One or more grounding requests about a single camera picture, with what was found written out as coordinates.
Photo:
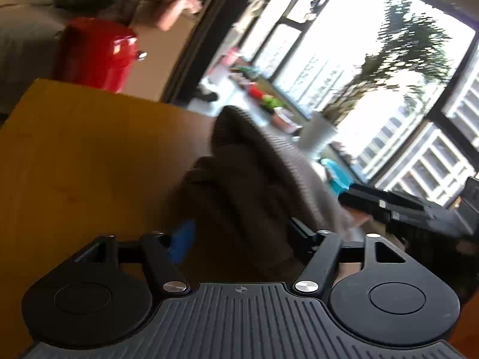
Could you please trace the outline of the white ribbed plant pot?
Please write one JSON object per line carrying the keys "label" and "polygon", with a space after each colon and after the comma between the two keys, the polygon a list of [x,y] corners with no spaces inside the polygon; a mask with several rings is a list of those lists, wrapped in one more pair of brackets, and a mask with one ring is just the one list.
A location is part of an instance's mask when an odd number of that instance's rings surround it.
{"label": "white ribbed plant pot", "polygon": [[332,141],[337,132],[337,128],[321,112],[314,111],[309,123],[301,130],[298,148],[313,158]]}

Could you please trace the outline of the teal plastic basin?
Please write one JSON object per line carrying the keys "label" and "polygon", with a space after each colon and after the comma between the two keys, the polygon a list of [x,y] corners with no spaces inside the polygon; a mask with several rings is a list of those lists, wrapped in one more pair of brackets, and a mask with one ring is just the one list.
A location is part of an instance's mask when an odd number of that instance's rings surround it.
{"label": "teal plastic basin", "polygon": [[339,196],[349,190],[349,186],[355,180],[346,169],[327,158],[320,159],[319,163],[325,168],[326,178],[334,195]]}

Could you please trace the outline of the tall green potted plant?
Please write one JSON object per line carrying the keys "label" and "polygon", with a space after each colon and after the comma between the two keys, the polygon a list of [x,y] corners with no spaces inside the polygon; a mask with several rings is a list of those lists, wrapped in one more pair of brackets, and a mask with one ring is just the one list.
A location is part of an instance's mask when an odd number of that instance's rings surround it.
{"label": "tall green potted plant", "polygon": [[412,73],[424,84],[446,83],[451,70],[445,45],[451,40],[437,21],[412,9],[413,0],[388,0],[378,32],[378,51],[367,54],[359,72],[344,85],[322,110],[323,117],[337,126],[362,98],[376,91],[401,91],[406,96],[424,93],[420,84],[398,83],[401,73]]}

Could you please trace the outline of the pink bowl planter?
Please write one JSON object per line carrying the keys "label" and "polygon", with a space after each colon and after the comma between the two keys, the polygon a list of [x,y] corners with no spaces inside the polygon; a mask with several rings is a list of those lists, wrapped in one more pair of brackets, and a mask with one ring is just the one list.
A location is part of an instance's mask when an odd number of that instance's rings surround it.
{"label": "pink bowl planter", "polygon": [[276,107],[270,121],[271,125],[285,134],[294,134],[302,128],[295,122],[295,115],[285,108]]}

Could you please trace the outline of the red bowl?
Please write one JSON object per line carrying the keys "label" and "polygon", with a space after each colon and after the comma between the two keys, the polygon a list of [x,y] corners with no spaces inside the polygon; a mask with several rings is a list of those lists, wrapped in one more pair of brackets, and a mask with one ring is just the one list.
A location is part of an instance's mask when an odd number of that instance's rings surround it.
{"label": "red bowl", "polygon": [[263,91],[261,91],[260,88],[258,88],[258,86],[250,85],[248,87],[248,95],[251,96],[253,99],[260,101],[265,94],[263,93]]}

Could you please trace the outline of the beige cardboard box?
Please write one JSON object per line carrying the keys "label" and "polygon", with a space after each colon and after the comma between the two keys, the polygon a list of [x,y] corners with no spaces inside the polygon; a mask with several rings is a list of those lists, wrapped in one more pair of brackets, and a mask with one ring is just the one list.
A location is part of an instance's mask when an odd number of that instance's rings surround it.
{"label": "beige cardboard box", "polygon": [[197,22],[196,16],[184,12],[173,26],[164,32],[136,19],[131,29],[138,35],[139,51],[146,52],[147,55],[142,61],[134,63],[122,88],[122,94],[160,101],[171,72]]}

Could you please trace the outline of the pink clothes pile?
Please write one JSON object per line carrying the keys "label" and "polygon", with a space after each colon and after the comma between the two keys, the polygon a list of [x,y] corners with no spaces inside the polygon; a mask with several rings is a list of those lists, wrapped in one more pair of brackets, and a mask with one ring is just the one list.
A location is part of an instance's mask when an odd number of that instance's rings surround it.
{"label": "pink clothes pile", "polygon": [[127,27],[144,25],[168,31],[184,11],[195,15],[202,0],[112,0],[98,16]]}

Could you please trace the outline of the grey striped knit garment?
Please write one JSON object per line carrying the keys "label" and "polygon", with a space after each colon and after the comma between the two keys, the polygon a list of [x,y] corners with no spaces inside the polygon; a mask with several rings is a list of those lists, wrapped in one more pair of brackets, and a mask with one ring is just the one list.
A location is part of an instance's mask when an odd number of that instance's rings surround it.
{"label": "grey striped knit garment", "polygon": [[355,224],[309,159],[234,106],[170,195],[170,223],[195,225],[179,269],[191,285],[290,282],[303,265],[287,240],[291,220],[351,239]]}

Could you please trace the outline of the green leafy vegetables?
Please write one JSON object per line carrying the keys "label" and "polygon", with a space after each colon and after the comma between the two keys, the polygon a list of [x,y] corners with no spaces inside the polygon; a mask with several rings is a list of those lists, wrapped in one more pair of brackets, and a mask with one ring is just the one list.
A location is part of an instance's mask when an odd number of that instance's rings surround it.
{"label": "green leafy vegetables", "polygon": [[264,95],[261,98],[260,106],[264,111],[267,111],[269,113],[273,113],[276,108],[282,108],[283,107],[283,102],[281,102],[281,100],[277,99],[274,96]]}

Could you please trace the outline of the pink basin far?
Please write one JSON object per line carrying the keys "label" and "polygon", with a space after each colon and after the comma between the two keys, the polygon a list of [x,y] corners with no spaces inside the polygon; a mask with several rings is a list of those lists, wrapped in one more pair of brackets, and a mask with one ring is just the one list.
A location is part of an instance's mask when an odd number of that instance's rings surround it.
{"label": "pink basin far", "polygon": [[240,56],[240,51],[237,47],[231,47],[222,57],[221,64],[225,67],[233,66]]}

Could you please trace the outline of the grey sofa bed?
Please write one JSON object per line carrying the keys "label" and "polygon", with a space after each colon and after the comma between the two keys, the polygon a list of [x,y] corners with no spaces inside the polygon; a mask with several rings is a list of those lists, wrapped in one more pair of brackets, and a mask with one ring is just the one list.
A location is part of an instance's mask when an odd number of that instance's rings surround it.
{"label": "grey sofa bed", "polygon": [[74,10],[54,0],[1,0],[1,115],[37,78],[48,78],[61,32]]}

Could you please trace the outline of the red round stool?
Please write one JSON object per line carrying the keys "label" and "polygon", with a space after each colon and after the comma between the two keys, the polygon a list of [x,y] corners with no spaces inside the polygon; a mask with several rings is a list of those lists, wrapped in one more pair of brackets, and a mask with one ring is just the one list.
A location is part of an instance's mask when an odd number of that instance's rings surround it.
{"label": "red round stool", "polygon": [[133,65],[148,53],[130,28],[107,19],[78,17],[59,38],[51,79],[121,92]]}

